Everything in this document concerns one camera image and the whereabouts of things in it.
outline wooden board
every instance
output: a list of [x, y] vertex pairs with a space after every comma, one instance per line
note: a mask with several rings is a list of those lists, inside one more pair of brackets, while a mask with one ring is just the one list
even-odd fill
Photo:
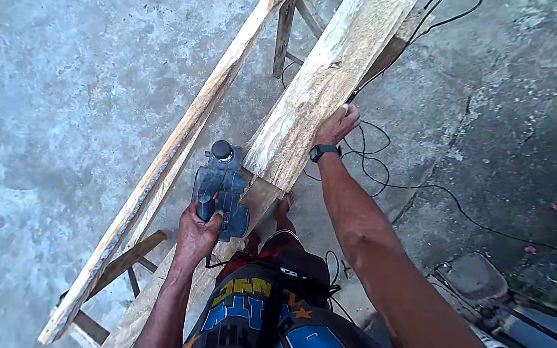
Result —
[[[418, 27], [418, 24], [422, 21], [425, 14], [426, 12], [424, 10], [414, 6], [403, 23], [401, 23], [401, 26], [399, 26], [397, 33], [391, 38], [386, 47], [384, 47], [382, 53], [379, 54], [377, 59], [375, 59], [369, 70], [366, 72], [365, 76], [360, 80], [357, 88], [360, 88], [360, 86], [374, 78], [380, 71], [387, 69], [397, 60], [399, 55], [401, 55], [404, 51], [408, 41], [412, 37], [412, 34], [414, 34], [414, 31]], [[417, 37], [419, 34], [429, 29], [433, 17], [433, 15], [429, 15], [429, 17], [425, 19], [423, 24], [418, 29], [418, 33], [416, 33], [414, 37]]]
[[[78, 313], [81, 304], [85, 302], [90, 291], [94, 288], [121, 241], [135, 224], [157, 188], [163, 184], [167, 173], [182, 158], [185, 153], [184, 149], [190, 145], [191, 139], [200, 128], [203, 128], [208, 117], [220, 103], [236, 77], [239, 68], [242, 67], [244, 59], [252, 50], [259, 32], [266, 23], [266, 19], [282, 5], [283, 1], [259, 1], [201, 88], [192, 105], [133, 190], [128, 201], [107, 229], [70, 290], [52, 313], [51, 318], [38, 336], [39, 342], [43, 344], [52, 343], [64, 333], [66, 326]], [[168, 188], [172, 183], [164, 183], [163, 187]]]
[[163, 203], [165, 202], [165, 198], [173, 183], [178, 179], [180, 173], [182, 171], [182, 167], [184, 163], [188, 159], [188, 155], [191, 152], [192, 146], [197, 141], [199, 137], [199, 133], [201, 133], [203, 127], [198, 127], [197, 131], [192, 135], [191, 139], [188, 141], [186, 147], [178, 157], [177, 161], [171, 167], [171, 169], [167, 172], [165, 179], [160, 183], [154, 197], [151, 198], [149, 204], [147, 204], [147, 209], [143, 213], [143, 217], [139, 219], [139, 223], [135, 227], [134, 231], [132, 231], [132, 235], [128, 240], [128, 243], [124, 247], [124, 252], [127, 252], [132, 247], [135, 246], [138, 242], [143, 239], [143, 236], [147, 233], [147, 229], [150, 227], [151, 222], [154, 221], [154, 218], [158, 214], [158, 211], [162, 207]]
[[415, 0], [344, 0], [253, 136], [243, 167], [288, 191], [314, 133], [357, 86]]
[[[257, 222], [264, 215], [266, 210], [277, 198], [282, 198], [283, 191], [263, 179], [256, 178], [250, 172], [243, 170], [244, 178], [248, 183], [248, 189], [244, 192], [240, 202], [251, 210], [251, 224], [248, 232], [255, 227]], [[213, 250], [213, 256], [219, 261], [228, 260], [238, 248], [241, 248], [243, 240], [240, 238], [232, 238], [229, 243], [219, 243]], [[150, 284], [143, 289], [141, 294], [135, 299], [132, 305], [124, 313], [115, 330], [106, 339], [103, 348], [130, 347], [134, 344], [137, 337], [141, 334], [145, 322], [150, 316], [151, 309], [156, 302], [160, 287], [165, 282], [166, 274], [169, 271], [175, 246], [169, 252], [167, 257], [160, 263], [158, 270], [154, 273]], [[190, 311], [192, 306], [197, 304], [202, 298], [204, 292], [208, 288], [214, 288], [216, 276], [220, 273], [222, 267], [212, 269], [205, 268], [205, 259], [197, 265], [192, 276], [191, 294], [188, 298], [188, 307], [186, 312]]]

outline hand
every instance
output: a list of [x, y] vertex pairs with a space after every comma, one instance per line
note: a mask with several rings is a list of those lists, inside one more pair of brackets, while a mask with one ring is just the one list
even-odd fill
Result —
[[313, 139], [313, 146], [336, 145], [359, 124], [360, 114], [356, 105], [343, 104], [321, 124]]
[[176, 253], [195, 262], [195, 266], [214, 247], [219, 234], [223, 212], [217, 210], [210, 221], [205, 222], [197, 216], [199, 201], [195, 197], [180, 217], [180, 232]]

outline star print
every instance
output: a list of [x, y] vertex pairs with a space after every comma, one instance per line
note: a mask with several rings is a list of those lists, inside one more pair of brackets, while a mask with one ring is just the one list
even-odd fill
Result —
[[293, 312], [293, 314], [296, 315], [296, 318], [309, 318], [311, 319], [311, 313], [313, 311], [307, 311], [304, 308], [300, 307], [299, 310], [297, 310], [296, 312]]
[[190, 341], [188, 341], [186, 344], [184, 344], [184, 346], [182, 348], [192, 348], [192, 344], [197, 342], [200, 338], [201, 338], [201, 336], [197, 336], [197, 335], [192, 336]]

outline watch strap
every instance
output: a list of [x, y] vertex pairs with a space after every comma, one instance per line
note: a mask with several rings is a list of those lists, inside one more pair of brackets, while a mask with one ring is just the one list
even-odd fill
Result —
[[315, 157], [313, 157], [311, 160], [314, 163], [317, 163], [319, 161], [319, 159], [321, 158], [321, 156], [327, 152], [336, 152], [339, 156], [341, 156], [341, 146], [339, 146], [338, 148], [334, 145], [331, 144], [320, 144], [320, 145], [315, 145], [313, 147], [314, 149], [317, 149], [317, 154]]

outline left hand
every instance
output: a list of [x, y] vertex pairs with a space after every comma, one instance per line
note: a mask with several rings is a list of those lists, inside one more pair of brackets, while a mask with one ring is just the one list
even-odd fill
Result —
[[223, 218], [222, 211], [215, 211], [210, 221], [205, 222], [197, 216], [197, 197], [184, 210], [180, 217], [180, 232], [176, 253], [195, 262], [201, 261], [210, 252], [219, 234]]

